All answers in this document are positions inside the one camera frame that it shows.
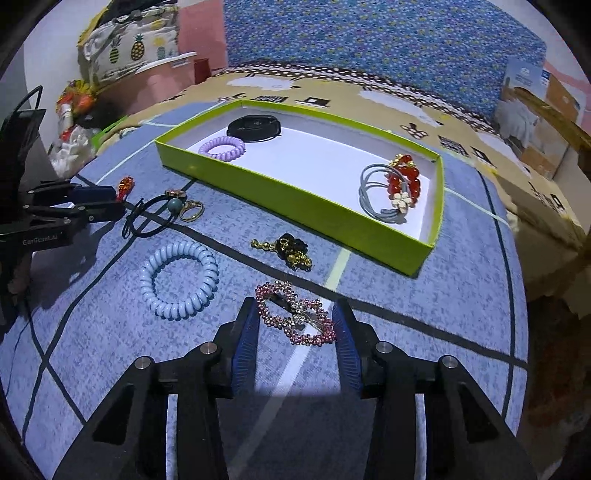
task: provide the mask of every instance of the light blue spiral hair tie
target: light blue spiral hair tie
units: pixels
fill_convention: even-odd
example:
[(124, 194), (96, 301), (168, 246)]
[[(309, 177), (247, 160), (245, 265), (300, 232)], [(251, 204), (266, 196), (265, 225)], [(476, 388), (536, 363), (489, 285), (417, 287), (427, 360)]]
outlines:
[[(190, 257), (201, 263), (203, 281), (190, 298), (176, 303), (167, 303), (156, 296), (153, 277), (162, 265), (180, 257)], [(213, 292), (217, 290), (218, 274), (217, 262), (206, 247), (194, 242), (175, 242), (150, 255), (139, 271), (139, 284), (142, 297), (153, 313), (168, 320), (180, 320), (203, 310), (209, 304), (209, 300), (213, 298)]]

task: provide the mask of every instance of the pineapple print bag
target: pineapple print bag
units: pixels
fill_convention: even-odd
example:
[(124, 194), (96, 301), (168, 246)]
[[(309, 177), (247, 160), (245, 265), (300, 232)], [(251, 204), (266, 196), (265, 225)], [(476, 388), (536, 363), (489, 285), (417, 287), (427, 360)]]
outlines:
[(140, 67), (178, 55), (178, 7), (163, 2), (95, 29), (82, 46), (91, 85), (102, 89)]

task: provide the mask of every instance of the plastic bag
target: plastic bag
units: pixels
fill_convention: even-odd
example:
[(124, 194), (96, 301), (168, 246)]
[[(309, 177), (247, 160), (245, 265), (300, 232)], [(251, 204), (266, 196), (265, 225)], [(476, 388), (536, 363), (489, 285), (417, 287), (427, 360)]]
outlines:
[(74, 127), (67, 142), (56, 146), (50, 154), (51, 165), (61, 179), (68, 179), (94, 159), (96, 150), (90, 142), (91, 132), (82, 127)]
[(86, 114), (96, 103), (92, 89), (84, 80), (72, 80), (56, 102), (58, 135), (64, 142), (70, 140), (76, 118)]

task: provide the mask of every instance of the green bead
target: green bead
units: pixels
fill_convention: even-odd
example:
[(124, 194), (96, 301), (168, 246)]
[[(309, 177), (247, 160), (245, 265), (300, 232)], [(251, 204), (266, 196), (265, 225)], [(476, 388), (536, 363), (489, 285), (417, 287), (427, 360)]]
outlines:
[(178, 215), (181, 213), (181, 209), (183, 208), (183, 202), (177, 198), (170, 199), (166, 205), (166, 208), (173, 215)]

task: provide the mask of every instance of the gold ring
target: gold ring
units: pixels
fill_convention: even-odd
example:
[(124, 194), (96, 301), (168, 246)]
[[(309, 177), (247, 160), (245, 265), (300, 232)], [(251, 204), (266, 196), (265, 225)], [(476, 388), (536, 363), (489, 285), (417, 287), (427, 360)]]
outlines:
[[(189, 210), (192, 210), (194, 208), (198, 208), (199, 211), (197, 213), (195, 213), (195, 215), (190, 216), (189, 218), (183, 218), (183, 214), (185, 212), (188, 212)], [(203, 212), (205, 211), (205, 207), (203, 206), (203, 204), (201, 202), (199, 202), (198, 200), (187, 200), (184, 205), (183, 208), (181, 209), (181, 212), (178, 214), (178, 217), (183, 221), (183, 222), (194, 222), (195, 220), (197, 220), (199, 217), (201, 217), (201, 215), (203, 214)]]

